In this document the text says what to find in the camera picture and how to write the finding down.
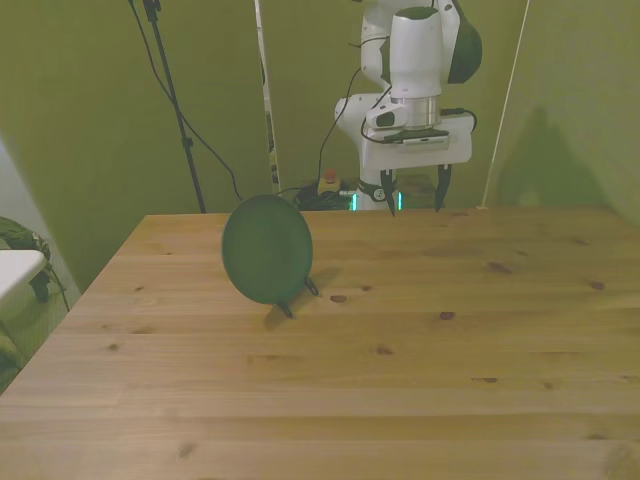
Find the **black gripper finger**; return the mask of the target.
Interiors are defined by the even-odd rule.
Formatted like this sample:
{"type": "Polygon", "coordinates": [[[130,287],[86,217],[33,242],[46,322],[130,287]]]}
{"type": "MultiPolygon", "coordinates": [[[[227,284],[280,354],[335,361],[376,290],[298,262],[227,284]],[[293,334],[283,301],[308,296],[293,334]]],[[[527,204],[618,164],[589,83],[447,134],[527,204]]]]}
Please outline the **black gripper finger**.
{"type": "Polygon", "coordinates": [[[445,203],[446,195],[451,183],[452,166],[450,164],[438,166],[438,182],[435,189],[434,209],[439,212],[445,203]]]}
{"type": "Polygon", "coordinates": [[[396,181],[394,180],[394,172],[392,170],[381,171],[380,182],[389,211],[392,215],[395,215],[396,206],[394,194],[396,191],[396,181]]]}

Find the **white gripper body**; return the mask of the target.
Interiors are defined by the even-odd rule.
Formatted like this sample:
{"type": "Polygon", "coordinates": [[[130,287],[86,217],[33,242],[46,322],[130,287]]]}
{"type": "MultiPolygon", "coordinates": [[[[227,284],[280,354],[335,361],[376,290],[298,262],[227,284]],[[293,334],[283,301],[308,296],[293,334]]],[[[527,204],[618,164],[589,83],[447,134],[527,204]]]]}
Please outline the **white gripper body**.
{"type": "Polygon", "coordinates": [[[473,116],[447,116],[427,131],[388,130],[366,135],[376,140],[400,133],[409,135],[399,142],[380,144],[362,139],[361,164],[367,169],[404,169],[468,162],[472,155],[473,116]]]}

